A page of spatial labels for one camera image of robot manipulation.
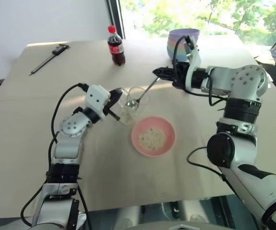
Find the wire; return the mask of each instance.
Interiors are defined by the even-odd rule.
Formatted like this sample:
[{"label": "wire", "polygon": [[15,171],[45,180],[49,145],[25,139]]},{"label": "wire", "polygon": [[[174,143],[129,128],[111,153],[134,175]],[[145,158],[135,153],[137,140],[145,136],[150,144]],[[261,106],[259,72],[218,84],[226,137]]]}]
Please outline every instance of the wire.
[{"label": "wire", "polygon": [[276,59],[274,58],[274,57],[276,57],[276,54],[271,54],[271,56],[273,57],[274,61],[276,61]]},{"label": "wire", "polygon": [[218,104],[219,102],[225,101],[226,98],[221,98],[221,99],[217,100],[216,102],[212,103],[213,79],[211,78],[211,76],[209,76],[208,78],[209,78],[208,103],[210,106],[214,106],[214,105]]},{"label": "wire", "polygon": [[88,227],[89,227],[89,230],[92,230],[92,225],[91,225],[91,221],[90,221],[90,217],[89,217],[89,212],[88,212],[88,208],[87,208],[87,205],[86,205],[86,201],[85,201],[85,198],[84,198],[84,195],[82,194],[81,192],[81,187],[79,185],[79,183],[77,183],[78,187],[77,187],[77,190],[80,194],[80,198],[81,198],[81,202],[82,202],[82,205],[85,209],[85,213],[86,213],[86,216],[87,216],[87,222],[88,222]]},{"label": "wire", "polygon": [[161,203],[161,210],[162,210],[163,214],[165,215],[165,217],[166,217],[168,220],[171,220],[171,219],[168,217],[168,215],[167,215],[167,213],[166,213],[166,211],[165,211],[165,207],[164,207],[164,204],[163,204],[163,203]]},{"label": "wire", "polygon": [[189,158],[192,156],[192,154],[194,154],[196,151],[202,150],[202,149],[206,149],[206,148],[207,148],[207,147],[204,146],[204,147],[199,147],[199,148],[193,150],[193,151],[188,155],[188,157],[187,157],[187,162],[188,162],[189,164],[192,164],[192,165],[195,165],[195,166],[198,166],[198,167],[202,167],[202,168],[204,168],[204,169],[208,169],[208,170],[212,171],[213,173],[217,174],[217,175],[218,175],[219,177],[221,177],[222,179],[224,179],[224,175],[221,174],[221,173],[219,173],[219,172],[217,172],[216,170],[213,170],[212,168],[209,168],[209,167],[207,167],[207,166],[205,166],[205,165],[202,165],[202,164],[194,163],[194,162],[192,162],[192,161],[189,160]]},{"label": "wire", "polygon": [[[176,54],[177,54],[177,49],[178,49],[178,45],[179,43],[183,40],[183,39],[186,39],[188,38],[188,36],[182,36],[180,37],[176,44],[175,44],[175,48],[174,48],[174,53],[173,53],[173,59],[172,59],[172,64],[173,64],[173,74],[174,74],[174,77],[177,81],[177,83],[180,85],[180,87],[182,88],[182,90],[184,90],[186,93],[188,94],[191,94],[191,95],[194,95],[194,96],[200,96],[200,97],[208,97],[209,98],[209,95],[211,95],[210,93],[209,94],[200,94],[200,93],[194,93],[194,92],[190,92],[186,89],[186,87],[181,83],[180,79],[179,79],[179,76],[178,76],[178,73],[177,73],[177,69],[176,69]],[[220,96],[214,96],[214,95],[211,95],[211,97],[214,97],[214,98],[218,98],[220,99],[220,101],[216,101],[215,104],[221,102],[221,101],[225,101],[226,98],[224,97],[220,97]]]},{"label": "wire", "polygon": [[52,161],[52,148],[53,148],[53,144],[54,144],[54,141],[56,140],[56,137],[58,135],[59,131],[54,135],[53,139],[51,140],[51,143],[48,147],[48,153],[47,153],[47,156],[48,156],[48,169],[50,170],[50,166],[51,166],[51,161]]},{"label": "wire", "polygon": [[42,186],[38,189],[38,191],[32,196],[32,198],[30,198],[29,201],[27,201],[27,203],[23,206],[23,208],[21,209],[20,212],[20,217],[21,220],[23,221],[24,224],[28,225],[29,227],[32,226],[32,224],[30,222],[28,222],[25,217],[24,217],[24,211],[26,210],[26,208],[30,205],[30,203],[36,198],[36,196],[41,192],[42,190]]},{"label": "wire", "polygon": [[60,97],[57,105],[56,105],[56,108],[55,108],[55,111],[53,113],[53,117],[52,117],[52,120],[51,120],[51,132],[52,132],[52,136],[54,137],[55,136],[55,131],[54,131],[54,121],[55,121],[55,117],[56,117],[56,114],[57,114],[57,111],[58,111],[58,108],[63,100],[63,98],[67,95],[68,92],[70,92],[72,89],[78,87],[80,84],[75,84],[75,85],[72,85],[70,88],[68,88],[63,94],[62,96]]}]

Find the table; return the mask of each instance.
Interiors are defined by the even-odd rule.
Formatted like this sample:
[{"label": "table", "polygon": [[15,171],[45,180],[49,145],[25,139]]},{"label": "table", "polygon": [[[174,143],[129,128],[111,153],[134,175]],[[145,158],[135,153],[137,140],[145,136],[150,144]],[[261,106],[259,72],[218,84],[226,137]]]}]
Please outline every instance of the table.
[{"label": "table", "polygon": [[[165,39],[124,41],[127,61],[122,67],[112,64],[106,41],[69,45],[69,50],[32,76],[29,72],[56,44],[28,46],[0,87],[0,217],[18,216],[44,181],[51,116],[69,86],[77,82],[101,84],[107,89],[147,86],[155,77],[152,70],[171,66]],[[201,67],[256,64],[234,35],[200,37],[198,45]],[[276,88],[270,86],[257,120],[257,167],[276,173]],[[205,146],[216,132],[215,122],[223,113],[217,110],[224,105],[210,107],[207,98],[185,94],[164,81],[149,93],[149,109],[142,117],[168,119],[176,132],[174,147],[159,158],[148,158],[132,147],[131,127],[111,117],[96,124],[85,140],[80,167],[80,185],[89,210],[232,193],[216,175],[185,160],[191,150]],[[83,105],[82,91],[70,93],[57,114],[55,130],[63,118]],[[192,160],[215,169],[205,152]],[[35,205],[33,202],[26,215],[32,215]]]}]

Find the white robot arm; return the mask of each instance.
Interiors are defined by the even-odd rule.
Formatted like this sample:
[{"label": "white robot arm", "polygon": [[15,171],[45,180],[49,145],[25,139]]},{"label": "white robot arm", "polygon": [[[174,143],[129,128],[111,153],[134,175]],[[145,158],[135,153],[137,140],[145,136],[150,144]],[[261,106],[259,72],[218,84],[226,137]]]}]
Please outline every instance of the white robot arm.
[{"label": "white robot arm", "polygon": [[56,136],[57,144],[52,154],[46,181],[42,186],[38,205],[32,221],[32,230],[76,230],[86,216],[79,215],[79,201],[74,199],[83,141],[87,130],[107,114],[118,117],[110,108],[119,100],[122,91],[107,91],[92,85],[86,93],[86,108],[78,109],[66,118]]},{"label": "white robot arm", "polygon": [[258,65],[238,69],[208,67],[199,69],[200,57],[194,39],[184,43],[190,57],[178,63],[177,81],[171,69],[153,73],[174,81],[174,86],[193,88],[212,95],[227,95],[223,117],[217,122],[217,134],[207,144],[209,160],[219,167],[226,183],[255,215],[271,230],[276,230],[276,175],[257,169],[257,126],[255,121],[262,105],[261,96],[268,87],[268,77]]}]

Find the coca-cola bottle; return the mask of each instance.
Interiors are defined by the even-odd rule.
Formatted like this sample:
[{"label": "coca-cola bottle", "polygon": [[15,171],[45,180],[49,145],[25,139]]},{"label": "coca-cola bottle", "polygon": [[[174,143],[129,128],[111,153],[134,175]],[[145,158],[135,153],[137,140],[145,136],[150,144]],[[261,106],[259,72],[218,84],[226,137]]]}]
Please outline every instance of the coca-cola bottle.
[{"label": "coca-cola bottle", "polygon": [[116,65],[125,64],[124,49],[121,37],[116,33],[114,25],[108,27],[110,36],[108,37],[108,46],[112,55],[113,61]]}]

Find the red bottle cap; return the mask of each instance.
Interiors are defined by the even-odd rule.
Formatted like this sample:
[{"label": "red bottle cap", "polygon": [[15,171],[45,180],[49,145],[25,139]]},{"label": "red bottle cap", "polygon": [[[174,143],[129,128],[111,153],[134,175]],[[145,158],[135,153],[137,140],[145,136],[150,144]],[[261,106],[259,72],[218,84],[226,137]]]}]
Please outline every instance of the red bottle cap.
[{"label": "red bottle cap", "polygon": [[108,31],[109,31],[110,33],[115,33],[115,26],[114,26],[114,25],[110,25],[110,26],[108,27]]}]

